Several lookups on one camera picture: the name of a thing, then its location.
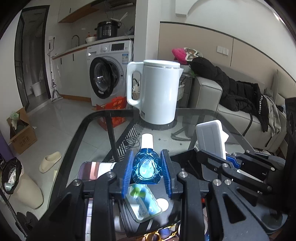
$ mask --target light switch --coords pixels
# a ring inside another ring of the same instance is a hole
[[[217,46],[217,52],[218,53],[223,53],[223,47]]]
[[[228,55],[229,54],[229,49],[223,48],[222,54]]]

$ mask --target countertop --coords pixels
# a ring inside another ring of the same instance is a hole
[[[56,54],[56,55],[54,55],[52,57],[52,59],[62,57],[64,55],[79,51],[81,49],[86,49],[88,46],[92,46],[92,45],[96,45],[96,44],[102,44],[102,43],[108,43],[108,42],[113,42],[113,41],[118,41],[118,40],[128,40],[129,38],[134,39],[134,37],[135,37],[134,35],[119,36],[119,37],[113,37],[113,38],[108,38],[108,39],[101,39],[101,40],[97,40],[97,41],[90,42],[90,43],[87,43],[87,44],[82,44],[82,45],[79,45],[79,46],[77,46],[75,48],[68,49],[67,51],[65,51],[63,53]]]

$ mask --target kettle spout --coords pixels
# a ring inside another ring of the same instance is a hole
[[[182,75],[182,73],[183,73],[183,70],[184,70],[184,69],[180,69],[180,73],[179,73],[180,76],[179,76],[179,79],[181,78],[181,75]]]

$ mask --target cardboard box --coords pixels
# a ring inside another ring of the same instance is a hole
[[[37,138],[33,128],[30,126],[29,118],[25,108],[21,108],[17,111],[17,113],[19,114],[19,120],[24,123],[24,129],[16,134],[14,128],[11,125],[12,120],[8,118],[7,122],[10,126],[10,142],[12,143],[16,152],[21,154],[33,143],[35,143]]]
[[[111,109],[124,109],[126,107],[127,101],[126,97],[116,97],[111,100],[110,103],[107,103],[105,105],[96,106],[96,110],[111,110]],[[112,126],[116,127],[123,122],[126,121],[125,117],[112,117]],[[98,118],[98,123],[101,127],[104,128],[105,131],[107,131],[107,125],[106,125],[106,120],[104,117]]]

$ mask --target red box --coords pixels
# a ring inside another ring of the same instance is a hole
[[[126,97],[116,97],[112,99],[110,103],[104,104],[102,106],[97,105],[96,110],[114,110],[114,109],[124,109],[126,107],[127,101]],[[98,123],[105,131],[107,131],[107,125],[105,117],[100,117],[98,120]],[[125,117],[112,117],[112,126],[116,127],[123,122],[126,121]]]

